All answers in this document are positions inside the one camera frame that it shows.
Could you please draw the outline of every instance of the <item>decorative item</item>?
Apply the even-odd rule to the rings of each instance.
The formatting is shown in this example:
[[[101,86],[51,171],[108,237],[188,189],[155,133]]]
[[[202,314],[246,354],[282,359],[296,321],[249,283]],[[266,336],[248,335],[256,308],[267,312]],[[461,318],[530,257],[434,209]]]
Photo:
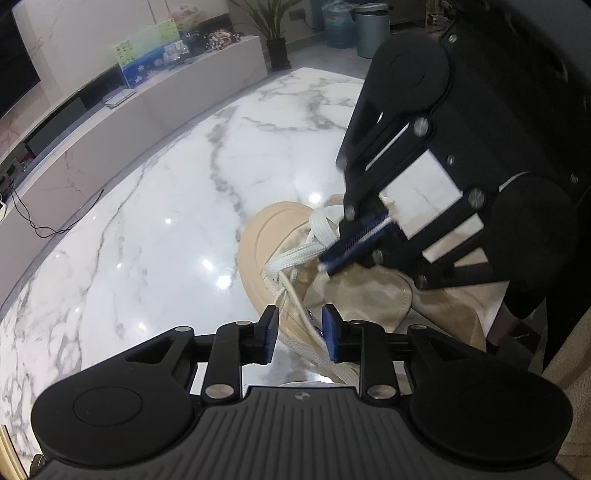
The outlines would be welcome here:
[[[285,47],[285,37],[281,29],[281,20],[285,13],[302,0],[257,0],[256,8],[248,0],[243,0],[244,5],[236,0],[229,0],[233,5],[244,10],[255,23],[255,27],[267,39],[267,49],[271,59],[271,68],[273,70],[287,70],[291,64],[287,58],[287,49]]]
[[[242,33],[232,33],[223,28],[210,33],[208,36],[208,45],[212,50],[221,50],[232,43],[240,41]]]
[[[185,60],[191,56],[189,49],[182,40],[178,40],[170,45],[164,47],[163,60],[164,63],[174,63],[176,61]]]
[[[181,40],[191,52],[191,56],[201,55],[208,51],[209,36],[198,28],[193,28],[181,34]]]
[[[179,32],[191,31],[205,20],[205,15],[196,6],[189,4],[180,5],[178,11],[170,15],[174,18]]]

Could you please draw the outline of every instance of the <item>circular pad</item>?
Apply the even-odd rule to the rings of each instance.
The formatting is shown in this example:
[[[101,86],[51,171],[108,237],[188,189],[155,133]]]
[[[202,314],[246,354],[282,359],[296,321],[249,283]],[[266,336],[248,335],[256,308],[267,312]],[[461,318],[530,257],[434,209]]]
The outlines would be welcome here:
[[[438,450],[493,468],[553,459],[573,419],[558,387],[485,359],[437,369],[415,390],[410,414]]]

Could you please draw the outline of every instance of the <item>beige sneaker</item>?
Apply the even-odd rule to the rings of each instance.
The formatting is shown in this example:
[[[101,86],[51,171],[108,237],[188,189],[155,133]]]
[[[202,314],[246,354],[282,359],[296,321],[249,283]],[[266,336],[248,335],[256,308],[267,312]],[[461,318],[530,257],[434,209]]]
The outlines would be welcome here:
[[[260,211],[246,226],[238,246],[242,284],[259,313],[268,304],[280,308],[279,339],[311,362],[356,385],[358,367],[330,362],[320,333],[322,306],[332,303],[345,321],[379,323],[394,332],[410,307],[455,338],[484,350],[485,338],[474,309],[443,290],[420,291],[406,276],[384,267],[357,264],[329,278],[317,257],[338,240],[328,216],[337,197],[313,210],[280,202]]]

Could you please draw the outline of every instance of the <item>shoe tongue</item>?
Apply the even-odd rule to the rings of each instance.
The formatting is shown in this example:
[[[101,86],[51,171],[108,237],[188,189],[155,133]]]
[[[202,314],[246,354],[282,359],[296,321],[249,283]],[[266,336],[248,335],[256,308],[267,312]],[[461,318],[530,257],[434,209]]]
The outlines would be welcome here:
[[[306,306],[320,318],[322,306],[334,304],[344,320],[369,320],[393,332],[406,316],[412,301],[410,286],[396,273],[382,267],[351,265],[329,278],[316,275],[304,297]]]

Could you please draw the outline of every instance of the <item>electronic device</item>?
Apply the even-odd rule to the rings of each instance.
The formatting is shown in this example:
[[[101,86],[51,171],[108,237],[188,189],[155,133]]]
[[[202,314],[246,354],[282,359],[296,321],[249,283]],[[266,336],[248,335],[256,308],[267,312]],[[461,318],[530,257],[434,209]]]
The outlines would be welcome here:
[[[0,9],[0,117],[39,81],[12,12]]]

